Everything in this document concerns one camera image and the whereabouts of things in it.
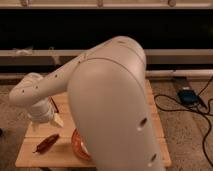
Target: wire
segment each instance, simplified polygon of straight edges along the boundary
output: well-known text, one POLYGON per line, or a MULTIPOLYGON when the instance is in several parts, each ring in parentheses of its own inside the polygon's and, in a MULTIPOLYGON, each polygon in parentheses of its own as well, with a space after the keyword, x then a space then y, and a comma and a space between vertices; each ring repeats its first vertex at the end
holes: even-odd
MULTIPOLYGON (((201 91, 198 93, 197 96, 200 96, 209 86, 209 84, 212 82, 213 80, 213 76, 209 79, 209 81, 207 82, 207 84, 201 89, 201 91)), ((156 96, 154 96, 155 102, 156 102, 156 106, 158 109, 164 111, 164 112, 178 112, 178 111, 186 111, 186 112, 191 112, 191 113, 195 113, 198 114, 200 116, 202 116, 208 123, 208 130, 207 132, 204 134, 203 140, 202 140, 202 150, 204 153, 205 158, 207 159, 208 163, 211 165, 211 167, 213 168, 213 161, 211 161, 211 159, 209 158, 209 155, 207 153, 206 150, 206 141, 208 139, 208 136, 210 135, 211 131, 212 131, 212 123, 209 120, 208 116, 213 116, 213 114, 211 114, 211 102, 213 101, 213 98, 208 100, 208 106, 207 106, 207 111, 203 112, 202 110, 199 109, 199 103, 193 105, 193 106, 186 106, 183 105, 181 102, 179 102, 178 100, 176 100, 173 97, 170 97, 169 95, 166 94, 158 94, 156 96), (170 100, 172 100, 173 102, 177 103, 178 105, 180 105, 182 108, 177 108, 177 109, 165 109, 163 107, 161 107, 158 103, 157 103, 157 99, 160 97, 166 97, 170 100)))

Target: dark wall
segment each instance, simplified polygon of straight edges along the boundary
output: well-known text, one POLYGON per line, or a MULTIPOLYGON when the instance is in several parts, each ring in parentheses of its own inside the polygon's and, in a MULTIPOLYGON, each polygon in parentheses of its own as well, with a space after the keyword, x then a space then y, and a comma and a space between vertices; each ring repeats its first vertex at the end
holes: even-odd
POLYGON ((117 35, 146 49, 213 48, 213 10, 0 10, 0 49, 87 49, 117 35))

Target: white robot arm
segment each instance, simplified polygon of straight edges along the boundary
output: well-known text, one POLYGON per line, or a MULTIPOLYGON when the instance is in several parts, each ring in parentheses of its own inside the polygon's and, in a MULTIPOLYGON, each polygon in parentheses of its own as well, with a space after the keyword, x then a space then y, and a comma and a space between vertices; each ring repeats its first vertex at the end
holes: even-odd
POLYGON ((67 91, 77 129, 98 171, 164 171, 145 88, 146 57, 128 37, 88 50, 45 78, 32 73, 10 93, 34 122, 53 117, 47 97, 67 91))

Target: floor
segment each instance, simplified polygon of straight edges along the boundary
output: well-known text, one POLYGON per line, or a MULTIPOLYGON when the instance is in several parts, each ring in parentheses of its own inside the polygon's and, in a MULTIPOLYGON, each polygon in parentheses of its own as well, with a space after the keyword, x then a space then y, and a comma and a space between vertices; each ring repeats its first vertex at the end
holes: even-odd
MULTIPOLYGON (((190 79, 191 86, 199 92, 207 78, 190 79)), ((0 171, 39 171, 40 169, 15 168, 15 160, 28 124, 26 111, 9 104, 8 93, 18 80, 0 80, 0 127, 4 130, 0 138, 0 171)), ((151 81, 154 94, 167 94, 176 97, 171 79, 151 81)), ((203 93, 205 100, 213 96, 213 83, 203 93)), ((162 98, 158 104, 167 108, 179 106, 162 98)), ((167 171, 210 171, 210 165, 204 158, 201 141, 207 129, 206 122, 200 116, 188 112, 163 112, 159 110, 166 141, 172 159, 167 171)), ((207 150, 213 160, 213 134, 208 138, 207 150)))

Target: wooden table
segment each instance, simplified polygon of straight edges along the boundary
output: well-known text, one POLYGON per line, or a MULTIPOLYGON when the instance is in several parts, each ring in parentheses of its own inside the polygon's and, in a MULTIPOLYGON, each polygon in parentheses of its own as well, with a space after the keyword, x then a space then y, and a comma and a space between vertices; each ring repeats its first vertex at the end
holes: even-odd
MULTIPOLYGON (((163 156, 163 162, 166 167, 171 165, 167 144, 165 141, 160 117, 153 98, 153 92, 149 81, 146 81, 148 91, 148 102, 151 109, 154 128, 156 131, 157 140, 163 156)), ((53 96, 60 116, 64 121, 64 128, 56 128, 49 124, 42 124, 36 131, 33 131, 30 123, 25 134, 20 152, 16 160, 16 167, 68 167, 68 168, 88 168, 95 167, 92 162, 87 162, 77 158, 72 151, 71 136, 75 129, 75 124, 70 114, 67 94, 59 94, 53 96), (33 153, 36 146, 46 137, 51 134, 59 133, 60 139, 52 146, 52 148, 45 154, 33 153)))

